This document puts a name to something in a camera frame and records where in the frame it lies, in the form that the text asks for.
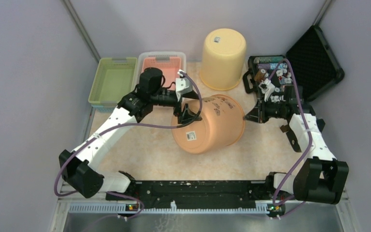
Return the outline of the pink plastic basket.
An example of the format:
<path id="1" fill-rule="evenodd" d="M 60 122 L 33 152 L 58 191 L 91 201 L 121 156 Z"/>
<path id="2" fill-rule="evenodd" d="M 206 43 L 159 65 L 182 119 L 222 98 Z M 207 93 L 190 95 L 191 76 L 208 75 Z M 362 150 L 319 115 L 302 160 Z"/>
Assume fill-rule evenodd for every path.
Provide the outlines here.
<path id="1" fill-rule="evenodd" d="M 147 57 L 143 60 L 140 73 L 143 73 L 146 68 L 152 67 L 162 70 L 166 80 L 164 87 L 169 88 L 169 90 L 175 90 L 175 84 L 173 82 L 179 77 L 178 71 L 182 69 L 182 59 L 173 56 Z"/>

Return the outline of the yellow capybara bucket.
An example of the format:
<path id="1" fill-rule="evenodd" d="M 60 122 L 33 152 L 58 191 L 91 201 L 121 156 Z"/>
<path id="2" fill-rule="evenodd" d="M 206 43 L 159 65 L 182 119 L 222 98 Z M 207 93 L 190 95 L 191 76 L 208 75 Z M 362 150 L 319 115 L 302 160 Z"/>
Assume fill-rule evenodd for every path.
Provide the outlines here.
<path id="1" fill-rule="evenodd" d="M 210 32 L 203 44 L 201 81 L 211 89 L 226 91 L 236 87 L 242 78 L 247 44 L 234 29 Z"/>

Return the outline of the orange capybara bucket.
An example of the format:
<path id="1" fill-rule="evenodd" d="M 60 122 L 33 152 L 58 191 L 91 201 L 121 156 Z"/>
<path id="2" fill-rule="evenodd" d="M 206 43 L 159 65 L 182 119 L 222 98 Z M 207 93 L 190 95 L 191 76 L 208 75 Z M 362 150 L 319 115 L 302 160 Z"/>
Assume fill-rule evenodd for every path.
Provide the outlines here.
<path id="1" fill-rule="evenodd" d="M 201 120 L 171 130 L 184 151 L 202 154 L 237 142 L 243 135 L 244 112 L 232 97 L 216 94 L 202 100 Z"/>

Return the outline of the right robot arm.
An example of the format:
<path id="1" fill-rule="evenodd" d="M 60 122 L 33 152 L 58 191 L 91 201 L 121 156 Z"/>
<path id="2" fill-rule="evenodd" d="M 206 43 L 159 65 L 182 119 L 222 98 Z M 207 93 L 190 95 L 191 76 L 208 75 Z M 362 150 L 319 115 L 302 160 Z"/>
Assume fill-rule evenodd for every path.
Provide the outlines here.
<path id="1" fill-rule="evenodd" d="M 347 181 L 349 166 L 339 161 L 322 136 L 325 122 L 317 118 L 313 107 L 303 99 L 302 87 L 286 85 L 268 89 L 264 84 L 247 87 L 257 102 L 245 120 L 266 123 L 271 118 L 285 119 L 280 127 L 292 148 L 302 153 L 287 173 L 271 172 L 264 193 L 277 199 L 283 192 L 298 201 L 337 204 Z"/>

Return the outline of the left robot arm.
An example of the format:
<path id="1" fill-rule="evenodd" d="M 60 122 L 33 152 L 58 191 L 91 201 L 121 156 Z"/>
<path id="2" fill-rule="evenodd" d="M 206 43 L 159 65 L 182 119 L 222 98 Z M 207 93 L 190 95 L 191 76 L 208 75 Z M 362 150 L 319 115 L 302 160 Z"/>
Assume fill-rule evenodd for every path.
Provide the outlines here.
<path id="1" fill-rule="evenodd" d="M 201 120 L 202 96 L 195 81 L 183 70 L 174 82 L 175 90 L 164 87 L 166 78 L 162 70 L 147 68 L 134 89 L 122 97 L 110 117 L 81 145 L 64 150 L 59 155 L 60 170 L 55 178 L 54 194 L 66 197 L 80 193 L 91 198 L 104 183 L 104 175 L 96 169 L 113 145 L 133 127 L 176 130 Z M 146 124 L 141 121 L 155 105 L 173 108 L 178 117 L 177 126 Z"/>

